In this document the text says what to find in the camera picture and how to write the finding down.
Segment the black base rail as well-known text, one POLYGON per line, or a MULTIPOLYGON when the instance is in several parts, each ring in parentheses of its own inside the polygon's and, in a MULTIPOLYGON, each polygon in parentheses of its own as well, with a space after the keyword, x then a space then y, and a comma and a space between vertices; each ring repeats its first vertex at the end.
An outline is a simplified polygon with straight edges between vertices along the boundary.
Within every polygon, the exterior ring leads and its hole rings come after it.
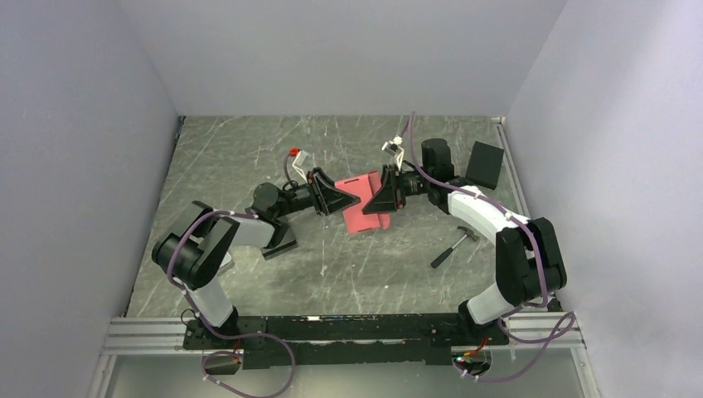
POLYGON ((225 340, 198 320, 186 324, 183 347, 210 352, 239 348, 243 368, 421 362, 445 366, 463 349, 506 346, 496 323, 470 324, 458 313, 403 313, 313 316, 241 316, 238 332, 225 340))

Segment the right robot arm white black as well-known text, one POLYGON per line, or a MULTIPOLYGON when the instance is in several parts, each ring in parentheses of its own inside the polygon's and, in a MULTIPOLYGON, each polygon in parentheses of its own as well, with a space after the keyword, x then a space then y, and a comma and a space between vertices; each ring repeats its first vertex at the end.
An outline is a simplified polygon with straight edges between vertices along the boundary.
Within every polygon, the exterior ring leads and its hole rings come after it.
POLYGON ((381 172, 381 187, 363 206, 366 215, 398 211, 407 197, 425 195, 445 214, 470 225, 495 247, 492 284, 462 303, 466 313, 457 333, 467 344, 486 337, 489 323, 539 299, 547 305, 550 293, 565 286, 566 275, 553 225, 545 218, 530 219, 508 210, 454 171, 451 150, 441 138, 423 141, 422 162, 403 170, 404 150, 399 136, 383 144, 393 157, 381 172))

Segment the black box near right wall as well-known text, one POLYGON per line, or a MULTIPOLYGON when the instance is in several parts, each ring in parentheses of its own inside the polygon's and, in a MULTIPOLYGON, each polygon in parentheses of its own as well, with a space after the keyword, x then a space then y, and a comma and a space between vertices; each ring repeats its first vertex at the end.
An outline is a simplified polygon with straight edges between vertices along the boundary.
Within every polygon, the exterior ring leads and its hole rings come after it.
POLYGON ((499 183, 503 157, 502 148, 476 141, 464 176, 474 185, 495 190, 499 183))

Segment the aluminium frame rail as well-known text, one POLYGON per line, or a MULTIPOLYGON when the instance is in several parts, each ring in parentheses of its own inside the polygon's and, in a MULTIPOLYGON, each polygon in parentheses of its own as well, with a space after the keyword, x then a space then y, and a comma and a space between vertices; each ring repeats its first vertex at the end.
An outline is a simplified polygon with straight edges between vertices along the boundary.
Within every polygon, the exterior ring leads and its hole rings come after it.
POLYGON ((187 354, 186 326, 180 318, 113 318, 102 353, 115 356, 187 354))

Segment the red cardboard paper box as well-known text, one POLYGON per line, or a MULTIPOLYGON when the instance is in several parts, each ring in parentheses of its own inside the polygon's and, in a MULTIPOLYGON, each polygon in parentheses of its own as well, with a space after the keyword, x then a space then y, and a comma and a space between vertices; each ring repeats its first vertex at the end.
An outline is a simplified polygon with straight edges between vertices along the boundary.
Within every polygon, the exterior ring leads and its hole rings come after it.
POLYGON ((381 176, 378 171, 371 171, 355 177, 335 181, 335 188, 359 197, 360 202, 342 211, 350 235, 374 229, 390 228, 389 213, 364 214, 363 207, 369 203, 381 188, 381 176))

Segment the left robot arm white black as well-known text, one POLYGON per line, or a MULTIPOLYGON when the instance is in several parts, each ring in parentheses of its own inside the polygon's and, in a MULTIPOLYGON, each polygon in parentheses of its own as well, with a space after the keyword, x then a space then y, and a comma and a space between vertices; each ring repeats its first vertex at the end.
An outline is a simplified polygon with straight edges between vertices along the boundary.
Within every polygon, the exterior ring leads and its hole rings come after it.
POLYGON ((259 184, 245 212, 217 210, 193 201, 158 239, 152 260, 176 286, 206 325, 206 338, 218 348, 238 337, 238 312, 217 274, 231 246, 277 250, 287 244, 286 216, 312 208, 328 216, 360 203, 360 197, 336 188, 316 167, 304 184, 259 184))

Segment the black box near left arm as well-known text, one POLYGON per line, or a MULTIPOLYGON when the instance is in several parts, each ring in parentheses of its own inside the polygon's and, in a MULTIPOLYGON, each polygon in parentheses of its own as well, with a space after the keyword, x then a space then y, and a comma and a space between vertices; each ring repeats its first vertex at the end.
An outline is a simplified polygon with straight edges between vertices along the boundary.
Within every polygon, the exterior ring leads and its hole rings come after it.
POLYGON ((294 231, 287 217, 280 217, 275 223, 275 231, 269 245, 260 250, 264 260, 271 260, 288 253, 298 246, 294 231))

